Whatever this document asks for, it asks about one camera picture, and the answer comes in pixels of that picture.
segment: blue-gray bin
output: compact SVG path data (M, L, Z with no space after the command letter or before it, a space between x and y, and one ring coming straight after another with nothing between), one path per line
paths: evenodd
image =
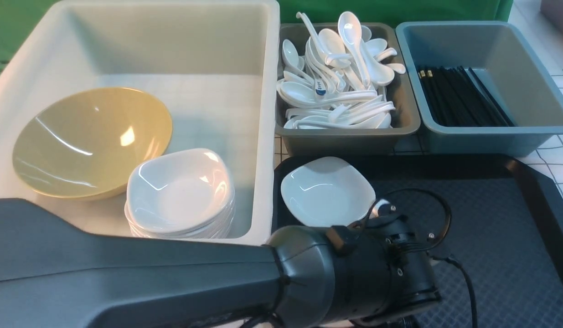
M396 29L432 153L527 156L563 134L563 95L521 32L500 21L417 21ZM429 111L417 67L471 67L516 127L444 127Z

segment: chopstick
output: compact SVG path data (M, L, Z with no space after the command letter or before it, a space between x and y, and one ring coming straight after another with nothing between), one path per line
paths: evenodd
M418 67L417 71L436 123L448 127L515 126L472 68Z

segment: white plastic bin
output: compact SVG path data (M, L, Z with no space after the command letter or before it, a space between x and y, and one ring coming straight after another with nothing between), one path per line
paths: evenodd
M209 148L232 171L233 228L210 241L260 245L273 213L278 44L275 0L59 2L0 77L0 197L30 200L88 232L129 236L125 195L38 195L16 178L11 156L21 129L49 104L94 87L134 87L168 106L167 152Z

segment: black tray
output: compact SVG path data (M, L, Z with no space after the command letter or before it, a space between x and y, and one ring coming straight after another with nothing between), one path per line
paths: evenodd
M281 181L316 159L293 157L275 170L272 231L300 225L281 198ZM454 214L446 244L470 274L481 327L563 328L563 199L553 181L504 155L343 158L377 195L419 187L443 195ZM437 233L438 203L419 193L389 199L418 233ZM459 270L434 266L444 301L417 315L424 328L469 327L470 303Z

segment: yellow bowl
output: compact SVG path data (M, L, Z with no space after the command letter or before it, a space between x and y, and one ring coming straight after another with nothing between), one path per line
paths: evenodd
M98 200L125 191L131 172L163 154L172 120L156 97L104 87L55 102L22 130L12 163L40 194Z

